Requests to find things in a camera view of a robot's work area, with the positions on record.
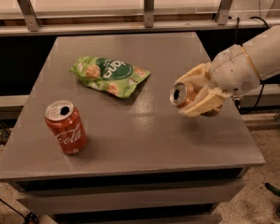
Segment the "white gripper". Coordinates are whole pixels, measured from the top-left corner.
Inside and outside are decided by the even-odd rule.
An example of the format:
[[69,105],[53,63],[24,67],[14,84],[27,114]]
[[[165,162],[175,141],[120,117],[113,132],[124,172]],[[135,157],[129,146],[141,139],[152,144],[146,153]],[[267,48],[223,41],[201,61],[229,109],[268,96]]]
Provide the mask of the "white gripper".
[[[218,87],[213,88],[213,80]],[[260,84],[260,77],[245,49],[233,45],[215,57],[211,71],[210,63],[201,63],[176,81],[187,82],[201,90],[193,102],[179,109],[179,113],[193,118],[221,106],[232,93],[244,95],[254,90]]]

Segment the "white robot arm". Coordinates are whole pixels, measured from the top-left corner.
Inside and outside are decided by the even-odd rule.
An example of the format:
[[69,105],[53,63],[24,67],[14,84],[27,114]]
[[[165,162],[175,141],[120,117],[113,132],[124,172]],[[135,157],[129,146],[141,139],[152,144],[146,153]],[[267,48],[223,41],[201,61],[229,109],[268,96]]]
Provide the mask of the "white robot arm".
[[244,95],[276,75],[280,75],[280,25],[190,69],[175,82],[170,101],[189,118],[211,117],[233,95]]

